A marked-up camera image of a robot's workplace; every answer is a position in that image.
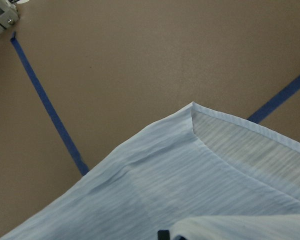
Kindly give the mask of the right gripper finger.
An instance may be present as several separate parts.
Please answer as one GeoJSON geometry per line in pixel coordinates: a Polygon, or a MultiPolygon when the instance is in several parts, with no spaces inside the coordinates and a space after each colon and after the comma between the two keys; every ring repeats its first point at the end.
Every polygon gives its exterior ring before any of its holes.
{"type": "Polygon", "coordinates": [[[170,240],[170,227],[168,225],[160,225],[157,230],[158,240],[170,240]]]}

